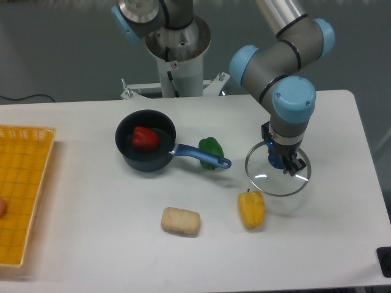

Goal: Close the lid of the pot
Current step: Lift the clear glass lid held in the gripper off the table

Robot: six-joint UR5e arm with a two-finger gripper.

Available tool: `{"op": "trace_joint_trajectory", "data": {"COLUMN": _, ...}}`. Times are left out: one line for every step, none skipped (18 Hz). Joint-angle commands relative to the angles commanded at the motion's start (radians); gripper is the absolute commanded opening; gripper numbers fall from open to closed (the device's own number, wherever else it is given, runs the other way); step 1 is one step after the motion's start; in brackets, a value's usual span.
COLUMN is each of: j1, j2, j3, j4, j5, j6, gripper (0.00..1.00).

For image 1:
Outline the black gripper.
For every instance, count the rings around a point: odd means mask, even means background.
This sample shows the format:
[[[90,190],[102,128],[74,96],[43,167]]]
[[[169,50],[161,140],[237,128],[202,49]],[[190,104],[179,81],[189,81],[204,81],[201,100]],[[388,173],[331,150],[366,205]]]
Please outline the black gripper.
[[[261,126],[261,136],[268,148],[268,161],[271,165],[284,165],[283,173],[290,176],[306,168],[305,160],[297,158],[301,135],[282,136],[273,130],[270,122],[266,122]]]

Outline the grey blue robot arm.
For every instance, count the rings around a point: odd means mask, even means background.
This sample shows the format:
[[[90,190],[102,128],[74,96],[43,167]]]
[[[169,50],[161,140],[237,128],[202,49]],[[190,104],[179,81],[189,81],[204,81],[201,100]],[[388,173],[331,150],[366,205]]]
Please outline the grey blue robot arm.
[[[310,19],[297,1],[258,6],[277,42],[266,51],[243,46],[232,57],[229,74],[270,115],[261,134],[271,165],[295,175],[309,167],[297,153],[316,99],[312,83],[297,72],[334,47],[335,33],[328,22]],[[156,60],[163,97],[205,92],[203,56],[211,32],[194,14],[192,1],[117,1],[111,13],[129,42],[144,40]]]

